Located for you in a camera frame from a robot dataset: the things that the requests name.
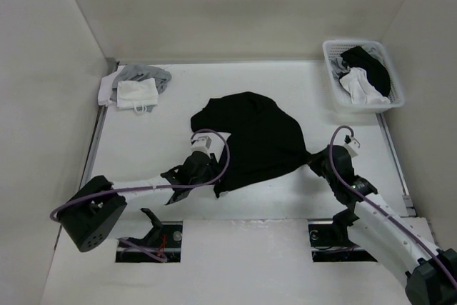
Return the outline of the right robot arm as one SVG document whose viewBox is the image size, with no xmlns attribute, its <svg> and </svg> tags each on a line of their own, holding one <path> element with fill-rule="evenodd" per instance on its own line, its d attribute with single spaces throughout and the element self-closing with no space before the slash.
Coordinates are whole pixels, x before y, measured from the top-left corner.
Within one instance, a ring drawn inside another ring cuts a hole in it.
<svg viewBox="0 0 457 305">
<path fill-rule="evenodd" d="M 456 303 L 456 251 L 422 237 L 357 175 L 343 146 L 327 146 L 311 156 L 311 170 L 324 178 L 346 210 L 333 217 L 331 236 L 367 251 L 404 288 L 411 304 Z"/>
</svg>

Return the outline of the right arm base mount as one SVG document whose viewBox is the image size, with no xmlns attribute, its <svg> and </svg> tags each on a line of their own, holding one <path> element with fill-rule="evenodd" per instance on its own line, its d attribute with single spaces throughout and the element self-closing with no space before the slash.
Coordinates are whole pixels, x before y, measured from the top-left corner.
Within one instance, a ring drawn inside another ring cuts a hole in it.
<svg viewBox="0 0 457 305">
<path fill-rule="evenodd" d="M 332 221 L 308 223 L 311 258 L 316 263 L 376 262 L 367 251 L 353 243 L 347 229 L 358 217 L 350 210 L 336 214 Z"/>
</svg>

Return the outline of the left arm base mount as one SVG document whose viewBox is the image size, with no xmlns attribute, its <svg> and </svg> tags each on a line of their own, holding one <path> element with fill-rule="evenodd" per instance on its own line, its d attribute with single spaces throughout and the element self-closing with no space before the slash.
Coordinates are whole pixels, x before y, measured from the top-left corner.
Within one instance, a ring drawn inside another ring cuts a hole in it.
<svg viewBox="0 0 457 305">
<path fill-rule="evenodd" d="M 184 224 L 161 221 L 147 208 L 141 212 L 148 218 L 148 231 L 141 237 L 125 237 L 118 242 L 116 263 L 180 263 Z"/>
</svg>

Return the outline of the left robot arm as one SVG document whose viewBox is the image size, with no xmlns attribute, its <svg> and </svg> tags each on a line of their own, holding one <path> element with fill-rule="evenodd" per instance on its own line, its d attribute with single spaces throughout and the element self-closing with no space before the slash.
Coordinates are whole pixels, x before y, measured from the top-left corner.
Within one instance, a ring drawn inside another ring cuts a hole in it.
<svg viewBox="0 0 457 305">
<path fill-rule="evenodd" d="M 51 213 L 80 252 L 95 249 L 107 240 L 128 203 L 170 191 L 165 205 L 172 205 L 202 186 L 213 186 L 226 171 L 226 154 L 194 151 L 180 165 L 157 177 L 127 184 L 99 175 L 88 181 L 72 198 Z"/>
</svg>

